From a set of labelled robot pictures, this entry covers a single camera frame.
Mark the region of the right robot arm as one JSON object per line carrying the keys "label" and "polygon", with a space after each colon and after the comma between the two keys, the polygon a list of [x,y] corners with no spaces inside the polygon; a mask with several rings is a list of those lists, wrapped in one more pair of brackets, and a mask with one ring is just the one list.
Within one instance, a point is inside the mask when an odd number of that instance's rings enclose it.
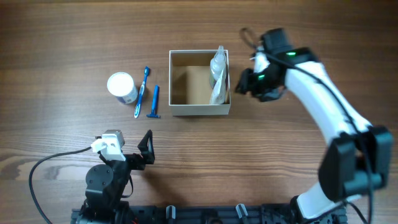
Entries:
{"label": "right robot arm", "polygon": [[260,38],[248,28],[239,35],[254,50],[254,66],[242,72],[236,92],[250,93],[261,102],[292,92],[326,142],[317,183],[290,201],[283,219],[312,223],[336,217],[339,209],[360,197],[373,200],[375,191],[388,185],[394,144],[391,132],[362,117],[330,80],[321,60],[307,47],[294,48],[282,28]]}

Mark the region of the blue disposable razor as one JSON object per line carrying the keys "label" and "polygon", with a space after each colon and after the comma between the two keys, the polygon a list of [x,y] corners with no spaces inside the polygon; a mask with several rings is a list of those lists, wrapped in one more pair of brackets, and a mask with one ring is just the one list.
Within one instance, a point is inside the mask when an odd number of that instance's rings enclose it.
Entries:
{"label": "blue disposable razor", "polygon": [[156,85],[154,88],[151,112],[150,114],[146,115],[148,118],[160,118],[160,115],[157,114],[158,99],[159,99],[159,86]]}

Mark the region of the clear bottle blue liquid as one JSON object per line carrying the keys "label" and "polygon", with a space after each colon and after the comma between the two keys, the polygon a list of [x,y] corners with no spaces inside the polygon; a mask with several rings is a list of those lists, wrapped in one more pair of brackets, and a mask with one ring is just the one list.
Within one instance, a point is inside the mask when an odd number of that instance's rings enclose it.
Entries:
{"label": "clear bottle blue liquid", "polygon": [[226,54],[224,52],[224,47],[220,45],[210,62],[211,75],[209,77],[209,82],[211,88],[215,87],[216,82],[222,76],[225,67],[226,67]]}

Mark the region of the cardboard box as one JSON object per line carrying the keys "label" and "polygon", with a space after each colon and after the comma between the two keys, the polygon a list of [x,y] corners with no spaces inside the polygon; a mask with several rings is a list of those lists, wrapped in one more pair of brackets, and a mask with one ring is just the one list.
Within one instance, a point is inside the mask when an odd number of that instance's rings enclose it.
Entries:
{"label": "cardboard box", "polygon": [[226,100],[209,104],[210,62],[216,50],[171,50],[169,52],[169,107],[173,116],[227,115],[231,108],[231,85],[226,74]]}

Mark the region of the white floral tube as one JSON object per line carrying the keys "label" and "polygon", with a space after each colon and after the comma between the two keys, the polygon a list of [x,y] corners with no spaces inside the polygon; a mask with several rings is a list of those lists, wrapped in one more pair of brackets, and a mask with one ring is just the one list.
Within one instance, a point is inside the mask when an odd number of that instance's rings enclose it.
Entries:
{"label": "white floral tube", "polygon": [[221,105],[226,100],[226,69],[224,68],[218,79],[216,80],[213,75],[210,75],[209,82],[212,87],[212,93],[210,96],[211,105]]}

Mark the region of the white round container blue label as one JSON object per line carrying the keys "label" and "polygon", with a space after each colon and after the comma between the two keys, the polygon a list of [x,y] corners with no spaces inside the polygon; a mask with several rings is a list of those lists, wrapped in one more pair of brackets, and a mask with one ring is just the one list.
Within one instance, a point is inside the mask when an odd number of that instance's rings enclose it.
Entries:
{"label": "white round container blue label", "polygon": [[130,74],[117,72],[112,74],[107,81],[108,91],[123,104],[130,104],[137,100],[138,90]]}

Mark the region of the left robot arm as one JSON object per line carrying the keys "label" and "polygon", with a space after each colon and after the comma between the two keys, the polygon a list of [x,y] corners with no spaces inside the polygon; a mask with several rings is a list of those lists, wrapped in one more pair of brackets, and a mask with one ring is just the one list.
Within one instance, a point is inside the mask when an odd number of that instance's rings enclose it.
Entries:
{"label": "left robot arm", "polygon": [[137,148],[140,153],[124,154],[125,145],[120,130],[109,129],[92,144],[102,164],[95,165],[86,174],[86,199],[79,210],[71,215],[71,224],[79,223],[138,223],[139,220],[124,201],[127,184],[132,184],[131,172],[144,170],[153,164],[155,154],[152,131],[148,130]]}

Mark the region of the blue white toothbrush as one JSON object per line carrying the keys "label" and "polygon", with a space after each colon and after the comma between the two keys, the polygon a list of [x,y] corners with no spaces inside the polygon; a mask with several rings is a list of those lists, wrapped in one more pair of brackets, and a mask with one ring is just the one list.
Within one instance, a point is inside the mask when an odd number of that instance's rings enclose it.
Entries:
{"label": "blue white toothbrush", "polygon": [[134,117],[135,118],[138,118],[139,114],[141,112],[142,99],[143,99],[143,96],[144,96],[146,83],[147,83],[147,77],[149,76],[149,73],[150,73],[150,68],[146,67],[144,69],[144,79],[143,79],[143,82],[142,82],[142,84],[140,86],[140,89],[139,89],[138,101],[137,101],[137,104],[136,104],[136,107],[135,107],[135,110],[134,110]]}

